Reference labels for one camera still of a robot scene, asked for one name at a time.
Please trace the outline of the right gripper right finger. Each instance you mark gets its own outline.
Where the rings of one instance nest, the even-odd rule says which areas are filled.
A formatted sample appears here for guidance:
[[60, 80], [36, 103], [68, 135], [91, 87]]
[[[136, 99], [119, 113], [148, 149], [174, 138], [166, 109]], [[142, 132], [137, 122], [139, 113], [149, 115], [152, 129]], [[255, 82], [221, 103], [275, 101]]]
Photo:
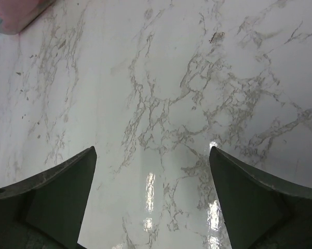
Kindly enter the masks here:
[[209, 162], [232, 248], [312, 248], [312, 188], [215, 146]]

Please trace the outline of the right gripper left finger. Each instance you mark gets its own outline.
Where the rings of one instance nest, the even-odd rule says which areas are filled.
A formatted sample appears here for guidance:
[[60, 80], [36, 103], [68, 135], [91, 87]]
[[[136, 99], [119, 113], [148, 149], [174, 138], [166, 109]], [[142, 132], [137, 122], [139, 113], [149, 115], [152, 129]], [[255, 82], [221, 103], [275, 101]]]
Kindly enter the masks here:
[[0, 248], [81, 248], [78, 243], [97, 153], [0, 188]]

